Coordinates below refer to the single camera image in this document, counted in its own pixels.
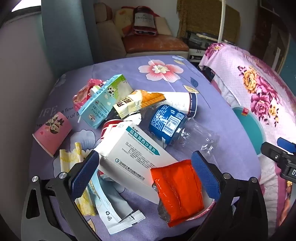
metal screw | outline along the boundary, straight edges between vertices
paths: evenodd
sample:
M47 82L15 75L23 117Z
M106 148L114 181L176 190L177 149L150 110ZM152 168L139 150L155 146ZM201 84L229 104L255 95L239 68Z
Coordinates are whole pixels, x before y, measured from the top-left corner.
M32 182L36 182L38 180L37 176L32 177Z
M252 181L253 183L258 182L257 178L255 178L255 177L251 177L251 181Z
M59 174L59 178L60 178L60 179L64 179L66 176L67 176L67 173L66 173L66 172L61 172L61 173Z
M225 178L225 179L230 179L231 178L231 175L229 174L229 173L224 173L223 174L223 177Z

clear plastic bottle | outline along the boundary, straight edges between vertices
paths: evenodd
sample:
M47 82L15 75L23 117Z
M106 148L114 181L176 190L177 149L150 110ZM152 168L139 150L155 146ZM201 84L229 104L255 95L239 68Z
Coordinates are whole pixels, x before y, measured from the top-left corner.
M159 140L186 156L199 150L206 159L211 158L220 138L218 134L169 105L147 108L140 127L148 129Z

blue milk carton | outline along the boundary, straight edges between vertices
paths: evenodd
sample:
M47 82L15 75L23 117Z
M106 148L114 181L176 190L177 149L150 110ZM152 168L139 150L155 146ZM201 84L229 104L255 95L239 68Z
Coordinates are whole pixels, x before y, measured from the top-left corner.
M113 76L78 111L81 118L97 129L113 105L133 92L122 74Z

orange snack wrapper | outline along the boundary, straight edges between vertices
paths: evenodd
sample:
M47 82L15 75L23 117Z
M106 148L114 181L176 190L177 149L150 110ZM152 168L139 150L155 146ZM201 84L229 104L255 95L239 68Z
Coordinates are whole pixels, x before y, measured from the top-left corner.
M204 209L201 182L191 160L152 168L150 171L159 198L170 215L169 227L182 223Z
M157 92L147 92L144 90L135 90L127 97L113 105L120 118L124 118L145 107L159 103L165 100L165 96Z

pink floral blanket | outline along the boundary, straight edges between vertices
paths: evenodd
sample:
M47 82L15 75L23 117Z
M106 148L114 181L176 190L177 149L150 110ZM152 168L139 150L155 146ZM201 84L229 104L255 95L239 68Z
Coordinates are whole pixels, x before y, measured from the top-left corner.
M215 43L206 50L200 62L200 67L203 66L211 68L237 102L258 117L269 143L276 145L279 137L295 142L295 96L263 61L238 47ZM286 182L279 177L280 170L272 160L265 156L259 160L260 184L264 186L269 233L272 233L283 209Z

